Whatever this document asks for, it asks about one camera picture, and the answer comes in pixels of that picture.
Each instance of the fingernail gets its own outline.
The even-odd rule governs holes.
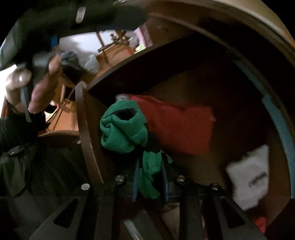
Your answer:
[[[30,81],[31,76],[32,73],[29,70],[23,69],[19,74],[19,81],[24,84],[27,84]]]

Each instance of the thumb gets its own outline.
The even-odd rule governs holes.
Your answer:
[[[20,87],[27,85],[32,77],[32,73],[28,69],[22,69],[21,71],[14,71],[6,79],[6,91],[10,92]]]

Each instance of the metal screw head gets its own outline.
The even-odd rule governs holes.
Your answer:
[[[81,189],[82,190],[88,190],[90,188],[90,185],[88,184],[88,183],[84,183],[84,184],[82,184],[82,186],[81,186]]]
[[[219,189],[219,184],[217,184],[217,183],[211,183],[210,184],[210,188],[212,188],[213,190],[218,190]]]
[[[179,176],[177,176],[176,180],[179,181],[179,182],[184,182],[185,181],[185,176],[179,175]]]
[[[123,182],[124,181],[124,176],[122,176],[122,175],[117,175],[116,177],[115,177],[115,180],[116,180],[116,182]]]

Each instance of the red fabric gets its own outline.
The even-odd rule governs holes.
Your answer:
[[[266,218],[259,217],[254,219],[255,225],[260,229],[260,231],[264,234],[266,230]]]
[[[161,149],[200,155],[207,152],[215,121],[205,106],[183,108],[143,95],[129,95],[146,117]]]

